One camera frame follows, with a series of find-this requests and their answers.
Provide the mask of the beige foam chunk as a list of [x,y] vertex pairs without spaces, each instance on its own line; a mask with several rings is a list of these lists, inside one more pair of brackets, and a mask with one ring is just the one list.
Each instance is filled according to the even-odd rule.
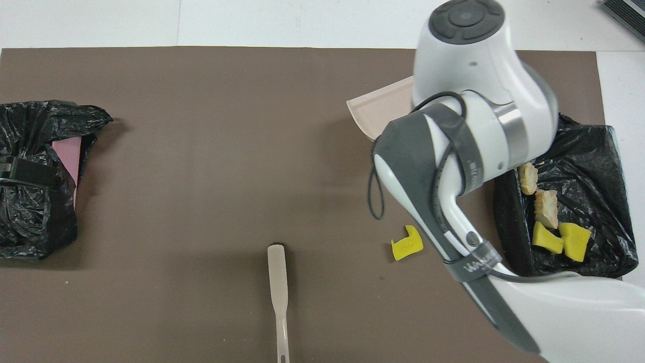
[[538,170],[530,162],[524,163],[518,167],[519,185],[524,195],[530,196],[538,189]]
[[558,228],[558,200],[557,191],[537,189],[535,194],[535,221],[544,227]]

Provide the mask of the yellow wedge sponge piece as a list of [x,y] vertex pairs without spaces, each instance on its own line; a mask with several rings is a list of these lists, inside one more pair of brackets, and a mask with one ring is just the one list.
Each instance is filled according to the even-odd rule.
[[558,232],[563,239],[565,255],[573,261],[582,263],[591,237],[590,230],[576,223],[564,222],[558,225]]

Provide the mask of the yellow rectangular sponge piece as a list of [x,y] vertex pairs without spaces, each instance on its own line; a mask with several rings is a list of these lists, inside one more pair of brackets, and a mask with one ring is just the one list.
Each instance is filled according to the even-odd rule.
[[544,248],[553,254],[560,254],[564,248],[564,241],[561,237],[550,232],[541,222],[536,221],[532,234],[532,245]]

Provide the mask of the beige plastic dustpan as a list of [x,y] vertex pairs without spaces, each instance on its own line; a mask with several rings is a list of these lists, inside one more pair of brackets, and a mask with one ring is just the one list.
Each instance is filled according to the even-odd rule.
[[353,121],[372,142],[389,122],[407,115],[413,108],[413,76],[346,101]]

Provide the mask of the pink bin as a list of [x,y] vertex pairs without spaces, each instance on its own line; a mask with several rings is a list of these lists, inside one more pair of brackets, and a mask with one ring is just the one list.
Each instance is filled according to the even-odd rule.
[[52,142],[51,146],[58,155],[62,165],[66,168],[67,172],[71,175],[75,187],[73,194],[74,205],[76,204],[76,194],[79,185],[79,171],[81,161],[81,145],[82,138],[74,137],[57,142]]

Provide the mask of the beige hand brush black bristles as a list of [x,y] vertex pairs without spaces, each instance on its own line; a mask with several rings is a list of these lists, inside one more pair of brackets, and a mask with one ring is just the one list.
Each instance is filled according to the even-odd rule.
[[268,278],[273,310],[276,317],[277,363],[290,363],[288,339],[288,278],[284,246],[272,244],[267,248]]

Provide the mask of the black ribbed object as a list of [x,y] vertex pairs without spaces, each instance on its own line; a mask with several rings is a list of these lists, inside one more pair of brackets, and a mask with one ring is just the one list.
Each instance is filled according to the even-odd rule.
[[645,0],[601,0],[600,7],[645,43]]

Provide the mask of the black trash bag bin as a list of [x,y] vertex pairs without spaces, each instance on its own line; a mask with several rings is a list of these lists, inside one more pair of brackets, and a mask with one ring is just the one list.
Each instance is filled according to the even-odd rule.
[[24,158],[57,168],[58,189],[0,186],[0,258],[39,260],[78,237],[74,181],[51,146],[81,137],[79,178],[96,134],[113,118],[94,105],[48,100],[0,105],[0,158]]
[[572,271],[619,278],[639,264],[626,186],[611,126],[584,126],[560,115],[551,148],[530,162],[538,189],[557,191],[558,225],[590,230],[582,263],[532,245],[535,196],[519,185],[518,168],[494,180],[493,211],[510,269],[520,276]]

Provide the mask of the brown table mat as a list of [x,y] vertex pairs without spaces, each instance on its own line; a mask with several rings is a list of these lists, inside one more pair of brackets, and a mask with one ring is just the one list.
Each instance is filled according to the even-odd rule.
[[346,101],[411,49],[4,49],[0,103],[96,105],[78,239],[0,261],[0,363],[276,363],[267,248],[284,244],[292,363],[543,363],[486,320],[412,218],[368,211]]

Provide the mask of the yellow L-shaped sponge piece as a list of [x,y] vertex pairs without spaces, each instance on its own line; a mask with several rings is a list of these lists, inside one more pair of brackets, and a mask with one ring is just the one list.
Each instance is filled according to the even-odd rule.
[[422,251],[424,248],[421,234],[415,226],[405,225],[405,230],[407,233],[406,237],[397,241],[394,241],[394,239],[390,240],[394,261],[400,261],[403,258]]

